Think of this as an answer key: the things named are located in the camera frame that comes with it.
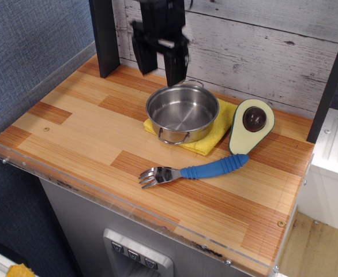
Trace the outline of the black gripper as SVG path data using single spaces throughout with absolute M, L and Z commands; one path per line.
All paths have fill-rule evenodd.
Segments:
M 157 52 L 164 54 L 167 85 L 184 80 L 189 63 L 189 40 L 184 1 L 139 1 L 141 20 L 133 20 L 132 45 L 138 68 L 145 75 L 157 69 Z

